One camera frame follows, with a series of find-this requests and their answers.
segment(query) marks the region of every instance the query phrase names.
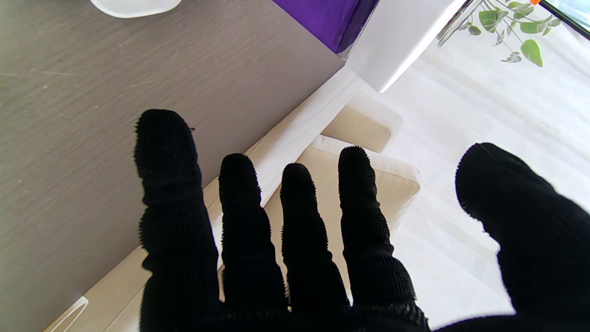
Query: plant leaf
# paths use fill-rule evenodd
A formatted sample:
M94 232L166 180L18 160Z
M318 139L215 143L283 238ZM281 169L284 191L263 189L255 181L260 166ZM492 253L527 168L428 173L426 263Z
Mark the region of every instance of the plant leaf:
M467 22L467 23L463 24L462 26L460 26L459 29L457 29L457 30L465 30L470 26L472 26L471 22Z
M549 25L550 19L551 17L538 22L521 22L520 30L525 34L538 34L540 32L545 31L545 29Z
M521 19L535 10L531 3L521 4L520 2L511 2L508 4L508 7L514 10L514 19Z
M507 11L480 11L480 22L484 29L488 32L496 32L496 27L504 17L508 15Z
M539 67L543 67L543 59L541 58L541 50L537 45L537 42L529 39L520 46L522 54L532 63Z
M508 36L510 36L510 34L512 33L512 30L514 30L515 26L516 26L516 21L512 21L512 23L510 23L510 28L508 28L508 32L507 32Z
M481 30L476 27L475 25L472 25L469 27L469 35L480 35L481 34Z
M512 54L506 59L506 60L500 60L502 62L507 62L507 63L517 63L517 62L521 62L522 58L519 57L518 52L512 52Z
M504 41L504 32L505 32L505 30L502 30L502 33L498 35L498 39L496 40L496 43L493 44L492 46L498 46L502 43L502 41Z
M560 19L554 19L553 21L549 22L549 26L551 28L555 28L557 27L559 24L561 24L561 20Z

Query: purple cloth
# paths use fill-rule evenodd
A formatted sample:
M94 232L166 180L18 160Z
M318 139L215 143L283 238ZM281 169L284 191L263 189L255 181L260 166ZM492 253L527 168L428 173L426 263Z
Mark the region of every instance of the purple cloth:
M360 34L379 0L273 0L334 53Z

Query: gloved hand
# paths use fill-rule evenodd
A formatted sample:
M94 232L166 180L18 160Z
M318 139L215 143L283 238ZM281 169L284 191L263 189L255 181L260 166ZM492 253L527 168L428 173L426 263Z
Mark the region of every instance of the gloved hand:
M280 193L285 292L254 167L241 154L223 160L222 303L190 129L174 112L146 111L137 123L135 160L147 205L140 222L149 253L143 266L152 272L141 331L428 330L411 279L391 256L375 172L363 149L344 149L338 166L353 306L327 250L315 188L303 165L286 166ZM461 207L500 243L499 265L516 314L474 318L440 331L590 331L588 213L518 157L489 143L465 153L455 184Z
M362 148L344 149L339 161L352 307L327 249L305 166L286 166L280 192L286 293L252 162L242 154L223 160L221 303L217 250L189 127L175 112L146 111L137 123L135 161L147 205L140 222L149 253L143 266L152 271L143 294L141 331L428 330L414 303L412 281L392 257L389 229L376 200L375 172Z

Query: finger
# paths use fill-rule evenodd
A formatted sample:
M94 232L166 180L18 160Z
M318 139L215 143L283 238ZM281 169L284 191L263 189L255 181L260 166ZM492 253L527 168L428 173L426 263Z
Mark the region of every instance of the finger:
M465 153L455 186L462 208L500 243L498 263L517 313L584 320L590 308L588 213L491 143Z
M348 306L338 267L328 251L326 227L317 211L309 171L289 164L283 171L283 259L293 311L321 313Z
M342 240L354 305L415 300L403 264L392 257L389 227L379 209L375 171L360 147L342 150L338 162Z
M169 110L145 111L136 132L135 163L147 205L139 223L148 252L143 266L152 271L144 290L141 330L181 330L193 323L195 313L205 314L219 304L217 249L195 144L186 123Z
M270 222L260 206L256 171L248 157L224 158L219 174L223 209L223 289L231 307L287 309L283 275L270 241Z

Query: gray wooden table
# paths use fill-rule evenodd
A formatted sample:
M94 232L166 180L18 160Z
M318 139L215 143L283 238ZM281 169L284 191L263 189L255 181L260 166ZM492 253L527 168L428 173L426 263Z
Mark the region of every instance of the gray wooden table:
M143 110L196 128L208 183L342 65L271 0L0 0L0 331L42 330L137 246Z

